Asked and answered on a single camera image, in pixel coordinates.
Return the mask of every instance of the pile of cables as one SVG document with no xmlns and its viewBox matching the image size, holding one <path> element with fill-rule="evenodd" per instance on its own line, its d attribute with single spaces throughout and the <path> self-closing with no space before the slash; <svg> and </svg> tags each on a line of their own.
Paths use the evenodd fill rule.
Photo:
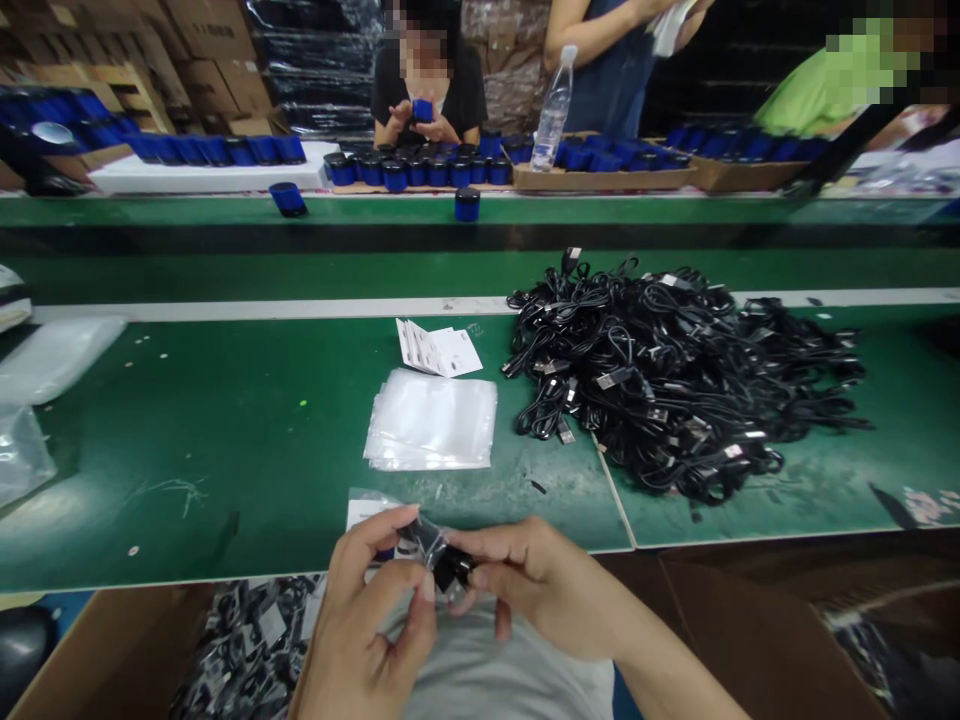
<svg viewBox="0 0 960 720">
<path fill-rule="evenodd" d="M 629 258 L 591 275 L 579 256 L 568 249 L 559 271 L 507 298 L 519 315 L 502 370 L 537 383 L 519 434 L 573 442 L 569 415 L 637 487 L 719 505 L 783 468 L 768 442 L 873 429 L 846 397 L 865 375 L 858 330 L 827 332 L 776 298 L 738 309 L 692 268 L 634 277 Z"/>
</svg>

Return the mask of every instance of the fingernail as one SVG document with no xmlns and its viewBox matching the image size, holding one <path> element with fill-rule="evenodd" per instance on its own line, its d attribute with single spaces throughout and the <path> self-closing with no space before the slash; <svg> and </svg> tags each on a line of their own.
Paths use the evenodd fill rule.
<svg viewBox="0 0 960 720">
<path fill-rule="evenodd" d="M 434 587 L 435 582 L 436 581 L 433 579 L 433 573 L 427 571 L 427 574 L 423 576 L 423 582 L 420 585 L 420 596 L 431 604 L 437 601 L 437 589 Z"/>
<path fill-rule="evenodd" d="M 470 573 L 470 585 L 475 587 L 477 590 L 486 590 L 487 589 L 487 575 L 483 570 L 477 568 L 472 573 Z"/>
</svg>

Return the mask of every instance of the green shirt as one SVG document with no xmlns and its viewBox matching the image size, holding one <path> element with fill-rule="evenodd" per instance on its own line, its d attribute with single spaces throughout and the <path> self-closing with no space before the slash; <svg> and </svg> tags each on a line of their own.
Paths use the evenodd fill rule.
<svg viewBox="0 0 960 720">
<path fill-rule="evenodd" d="M 889 101 L 908 70 L 920 69 L 920 54 L 894 52 L 889 19 L 861 20 L 863 32 L 834 35 L 807 58 L 757 111 L 754 120 L 771 133 L 817 134 Z"/>
</svg>

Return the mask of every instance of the green workbench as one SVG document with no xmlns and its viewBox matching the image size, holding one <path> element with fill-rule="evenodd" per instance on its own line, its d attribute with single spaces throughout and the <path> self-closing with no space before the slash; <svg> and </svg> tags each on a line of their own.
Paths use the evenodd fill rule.
<svg viewBox="0 0 960 720">
<path fill-rule="evenodd" d="M 458 527 L 542 515 L 594 552 L 891 530 L 877 491 L 949 500 L 960 364 L 914 328 L 957 311 L 955 226 L 914 227 L 915 208 L 841 225 L 833 209 L 811 220 L 816 204 L 715 202 L 498 200 L 468 227 L 431 199 L 315 201 L 308 222 L 248 198 L 0 202 L 0 262 L 39 317 L 97 305 L 167 320 L 131 323 L 37 408 L 60 473 L 0 509 L 0 592 L 323 570 L 350 487 Z M 579 431 L 570 446 L 517 436 L 532 388 L 499 372 L 513 318 L 491 301 L 570 244 L 595 268 L 632 253 L 643 270 L 693 265 L 737 292 L 823 301 L 798 312 L 865 330 L 868 382 L 853 397 L 878 429 L 783 446 L 780 475 L 720 508 L 637 491 Z M 878 301 L 877 288 L 893 292 Z M 838 297 L 854 307 L 829 307 Z M 419 319 L 427 329 L 468 329 L 484 363 L 471 377 L 498 385 L 489 470 L 381 473 L 362 459 L 373 397 L 400 364 L 392 318 L 422 307 L 442 316 Z M 302 319 L 246 319 L 272 315 Z M 27 332 L 0 337 L 0 352 Z M 937 522 L 960 522 L 938 506 Z"/>
</svg>

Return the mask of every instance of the black cap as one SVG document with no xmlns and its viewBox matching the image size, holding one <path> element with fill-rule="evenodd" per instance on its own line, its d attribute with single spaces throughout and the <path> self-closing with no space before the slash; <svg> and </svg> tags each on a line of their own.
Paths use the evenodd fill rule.
<svg viewBox="0 0 960 720">
<path fill-rule="evenodd" d="M 464 205 L 476 205 L 480 202 L 480 191 L 476 188 L 460 188 L 457 190 L 457 202 Z"/>
</svg>

